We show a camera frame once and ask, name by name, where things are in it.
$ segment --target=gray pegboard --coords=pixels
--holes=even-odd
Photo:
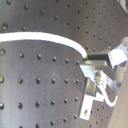
[[[0,17],[0,33],[52,33],[77,41],[87,52],[113,48],[128,33],[128,16],[116,0],[1,0]],[[85,86],[78,52],[45,41],[5,42],[0,44],[3,48],[0,128],[107,127],[113,108],[106,103],[94,102],[89,121],[77,116]],[[107,92],[113,100],[114,93],[109,88]]]

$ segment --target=white cable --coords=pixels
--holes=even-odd
[[[66,45],[78,51],[83,58],[87,57],[85,49],[77,42],[62,37],[44,32],[14,32],[14,33],[2,33],[0,34],[0,42],[17,41],[17,40],[43,40],[53,43]]]
[[[110,102],[110,100],[108,99],[108,96],[107,96],[107,93],[106,93],[104,87],[103,87],[102,85],[99,85],[99,86],[97,86],[97,87],[98,87],[98,88],[100,89],[100,91],[102,92],[102,94],[103,94],[103,96],[104,96],[104,99],[105,99],[105,102],[107,103],[107,105],[108,105],[109,107],[114,107],[114,106],[116,105],[118,96],[115,97],[114,102]]]

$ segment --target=gray surface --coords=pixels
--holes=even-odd
[[[128,16],[116,1],[108,0],[12,0],[11,5],[1,0],[0,17],[1,33],[22,31],[25,26],[26,31],[43,31],[73,39],[84,48],[88,46],[88,52],[110,45],[115,47],[128,32]],[[4,22],[8,23],[6,30],[3,29]],[[76,64],[82,61],[78,52],[42,41],[6,42],[0,44],[1,48],[6,50],[6,55],[0,56],[0,75],[5,78],[5,82],[0,84],[0,102],[5,105],[0,110],[0,128],[32,128],[36,124],[43,128],[88,128],[90,124],[94,128],[107,127],[113,108],[105,103],[94,101],[90,121],[74,119],[79,112],[85,85],[84,75]],[[25,54],[24,58],[19,57],[21,51]],[[37,60],[39,53],[42,55],[40,61]],[[18,83],[19,77],[23,78],[23,84]],[[36,84],[37,77],[41,78],[39,85]],[[51,82],[53,78],[56,79],[55,84]],[[109,88],[107,92],[113,100],[114,93]],[[37,101],[40,102],[39,108],[35,106]],[[21,110],[17,107],[20,102],[23,104]]]
[[[128,68],[126,69],[125,76],[122,82],[122,88],[120,90],[119,99],[117,105],[114,109],[113,116],[110,120],[108,128],[127,128],[128,126],[128,88],[127,88],[127,77],[128,77]]]

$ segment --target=white wire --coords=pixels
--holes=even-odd
[[[106,93],[104,87],[103,87],[102,85],[99,85],[99,86],[97,86],[97,87],[98,87],[98,88],[100,89],[100,91],[102,92],[106,104],[107,104],[109,107],[114,107],[114,106],[116,105],[118,96],[115,97],[114,102],[110,102],[110,100],[108,99],[108,96],[107,96],[107,93]]]
[[[43,40],[50,41],[52,43],[58,43],[66,45],[78,51],[83,58],[87,57],[85,49],[77,42],[62,37],[59,35],[54,35],[44,32],[14,32],[14,33],[1,33],[0,34],[0,43],[7,41],[17,41],[17,40]]]

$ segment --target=perforated panel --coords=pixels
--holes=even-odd
[[[113,48],[128,33],[128,16],[116,0],[1,0],[0,17],[1,33],[52,33],[87,52]],[[0,128],[107,127],[113,108],[106,103],[94,101],[89,121],[78,118],[85,77],[77,51],[46,41],[5,42],[0,49]]]

